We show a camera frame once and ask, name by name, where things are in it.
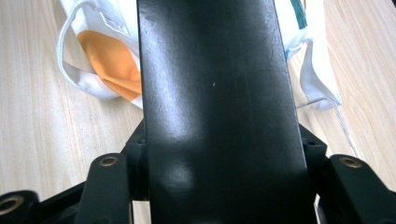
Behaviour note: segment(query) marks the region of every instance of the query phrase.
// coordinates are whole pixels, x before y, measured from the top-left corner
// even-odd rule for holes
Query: light wood surface
[[[324,6],[351,140],[396,190],[396,9],[390,0]],[[44,200],[82,182],[91,161],[119,152],[143,118],[122,99],[100,101],[66,82],[55,62],[64,20],[57,0],[0,1],[0,194],[32,189]],[[298,85],[303,54],[289,62],[296,103],[305,102]],[[91,69],[71,32],[65,58]],[[333,153],[350,152],[334,111],[299,113]],[[136,208],[136,218],[148,223],[148,205]]]

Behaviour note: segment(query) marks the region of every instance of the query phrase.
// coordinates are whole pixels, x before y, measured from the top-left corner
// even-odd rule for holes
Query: orange patch
[[[128,48],[118,39],[83,31],[78,42],[102,81],[128,101],[142,94],[140,72]]]

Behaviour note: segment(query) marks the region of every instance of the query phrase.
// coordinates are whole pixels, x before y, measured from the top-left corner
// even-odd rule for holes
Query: green strip
[[[291,4],[293,5],[294,13],[296,14],[298,27],[300,28],[300,30],[304,29],[305,26],[307,26],[307,23],[306,23],[306,16],[305,16],[303,4],[301,4],[300,0],[290,0],[290,1]]]

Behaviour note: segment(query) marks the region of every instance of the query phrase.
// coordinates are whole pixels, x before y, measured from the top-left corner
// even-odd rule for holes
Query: black panel
[[[312,223],[272,0],[138,0],[153,223]]]

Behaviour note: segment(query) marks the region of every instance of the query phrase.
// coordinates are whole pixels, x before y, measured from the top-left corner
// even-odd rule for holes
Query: glossy black surface
[[[313,223],[272,0],[138,0],[153,223]]]

